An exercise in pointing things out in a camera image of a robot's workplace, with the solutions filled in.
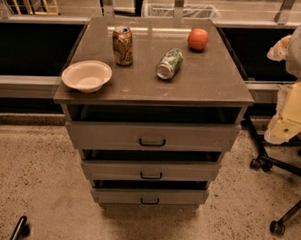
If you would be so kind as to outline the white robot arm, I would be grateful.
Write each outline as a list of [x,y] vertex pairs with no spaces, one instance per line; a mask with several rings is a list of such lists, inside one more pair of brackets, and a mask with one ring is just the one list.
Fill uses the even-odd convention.
[[296,77],[289,87],[279,87],[276,114],[264,134],[267,142],[280,145],[301,132],[301,24],[291,35],[277,41],[266,56],[285,61],[286,71]]

